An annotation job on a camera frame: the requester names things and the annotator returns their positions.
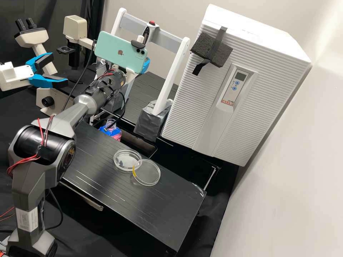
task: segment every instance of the black foam block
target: black foam block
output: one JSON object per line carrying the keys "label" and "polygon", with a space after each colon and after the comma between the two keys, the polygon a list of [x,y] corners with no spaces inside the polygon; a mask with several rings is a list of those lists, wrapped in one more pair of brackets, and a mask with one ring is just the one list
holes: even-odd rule
{"label": "black foam block", "polygon": [[[194,43],[191,52],[199,55],[204,59],[210,59],[208,53],[210,52],[215,38],[206,34],[201,33]],[[223,67],[228,57],[232,52],[232,48],[222,42],[219,43],[217,51],[214,53],[213,57],[210,59],[211,63],[217,67]]]}

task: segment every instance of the blue clamp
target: blue clamp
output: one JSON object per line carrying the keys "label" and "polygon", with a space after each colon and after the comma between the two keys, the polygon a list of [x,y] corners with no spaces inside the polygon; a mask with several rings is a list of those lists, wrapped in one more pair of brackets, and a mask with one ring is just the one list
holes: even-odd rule
{"label": "blue clamp", "polygon": [[43,87],[43,88],[53,88],[53,85],[55,83],[60,83],[60,82],[64,82],[67,81],[68,79],[60,79],[60,80],[56,80],[56,79],[49,79],[49,78],[45,78],[42,75],[39,74],[34,74],[33,77],[28,78],[30,84],[34,85],[35,87]]}
{"label": "blue clamp", "polygon": [[142,71],[140,72],[141,74],[145,73],[148,70],[149,64],[150,64],[150,58],[147,57],[143,64]]}
{"label": "blue clamp", "polygon": [[[25,64],[29,65],[35,73],[37,70],[42,69],[46,64],[53,61],[53,53],[45,53],[38,55],[36,57],[31,58],[28,60]],[[59,78],[56,76],[52,77],[43,77],[39,74],[34,74],[32,77],[28,78],[30,84],[34,85],[35,87],[43,87],[43,88],[52,88],[55,86],[64,86],[68,84],[68,79],[65,78]]]}
{"label": "blue clamp", "polygon": [[29,65],[29,66],[31,67],[33,73],[35,73],[35,72],[37,71],[35,62],[36,62],[38,59],[42,58],[43,56],[45,56],[45,55],[51,55],[51,54],[52,54],[52,53],[50,52],[50,53],[45,53],[45,54],[41,54],[41,55],[35,56],[35,57],[31,58],[30,60],[28,60],[25,64],[26,64],[26,65]]}

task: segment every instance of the red label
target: red label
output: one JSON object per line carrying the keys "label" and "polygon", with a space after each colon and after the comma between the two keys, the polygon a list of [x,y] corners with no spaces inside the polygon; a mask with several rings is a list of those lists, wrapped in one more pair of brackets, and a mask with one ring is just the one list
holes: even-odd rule
{"label": "red label", "polygon": [[221,102],[224,103],[224,104],[233,106],[233,102],[232,101],[226,101],[226,100],[222,99]]}

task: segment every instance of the yellow tip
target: yellow tip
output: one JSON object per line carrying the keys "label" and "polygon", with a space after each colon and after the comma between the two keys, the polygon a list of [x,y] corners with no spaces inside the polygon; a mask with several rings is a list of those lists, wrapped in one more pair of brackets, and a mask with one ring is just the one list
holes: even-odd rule
{"label": "yellow tip", "polygon": [[132,174],[137,177],[136,172],[135,172],[135,166],[132,167]]}

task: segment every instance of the robotic arm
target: robotic arm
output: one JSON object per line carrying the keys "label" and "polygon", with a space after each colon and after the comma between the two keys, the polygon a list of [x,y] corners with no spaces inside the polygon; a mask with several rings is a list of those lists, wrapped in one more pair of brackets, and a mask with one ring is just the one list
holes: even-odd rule
{"label": "robotic arm", "polygon": [[13,169],[12,195],[17,229],[8,239],[8,256],[55,255],[57,244],[44,225],[45,190],[57,186],[74,158],[77,125],[106,105],[125,80],[120,70],[105,75],[77,96],[73,106],[56,115],[49,128],[49,118],[40,120],[42,129],[49,131],[46,146],[41,145],[38,120],[20,129],[14,137],[8,151],[10,165],[35,154],[40,158]]}

